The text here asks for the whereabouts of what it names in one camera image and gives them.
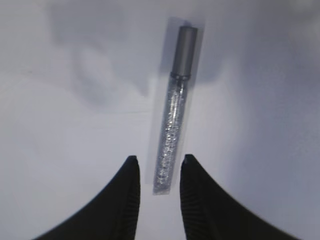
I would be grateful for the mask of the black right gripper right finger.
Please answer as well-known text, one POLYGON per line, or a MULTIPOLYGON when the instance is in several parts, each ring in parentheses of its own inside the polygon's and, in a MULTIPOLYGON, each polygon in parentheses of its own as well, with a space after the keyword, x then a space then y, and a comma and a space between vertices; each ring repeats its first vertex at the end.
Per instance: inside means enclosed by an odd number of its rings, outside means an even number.
POLYGON ((292 240, 233 199, 187 154, 180 170, 180 209, 188 240, 292 240))

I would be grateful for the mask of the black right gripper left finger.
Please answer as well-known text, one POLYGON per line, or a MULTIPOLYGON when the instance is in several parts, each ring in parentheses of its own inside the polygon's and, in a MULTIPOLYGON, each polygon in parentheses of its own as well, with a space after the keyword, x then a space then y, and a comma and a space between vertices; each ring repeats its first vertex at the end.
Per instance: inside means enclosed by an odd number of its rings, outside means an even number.
POLYGON ((96 197, 38 239, 133 240, 140 202, 140 167, 137 157, 131 155, 96 197))

